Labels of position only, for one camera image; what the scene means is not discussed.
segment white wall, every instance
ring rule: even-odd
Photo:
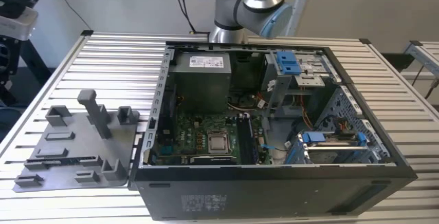
[[[178,0],[68,0],[95,31],[187,34],[190,27]],[[85,25],[64,0],[40,0],[32,42],[51,67],[69,51]],[[199,31],[214,25],[215,0],[187,0],[192,24]]]
[[[382,52],[439,41],[439,0],[308,0],[296,36],[368,38]]]

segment label sticker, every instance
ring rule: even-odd
[[[223,57],[192,56],[190,67],[224,68]]]
[[[184,212],[224,211],[227,195],[182,195]]]

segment side panel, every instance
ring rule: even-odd
[[[154,220],[198,220],[330,216],[346,214],[344,210],[358,215],[406,182],[366,178],[136,184]]]

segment motherboard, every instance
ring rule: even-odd
[[[175,139],[159,145],[158,165],[270,163],[262,117],[180,112]]]

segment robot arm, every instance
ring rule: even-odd
[[[214,43],[246,43],[244,28],[275,38],[288,24],[292,6],[284,0],[216,0]]]

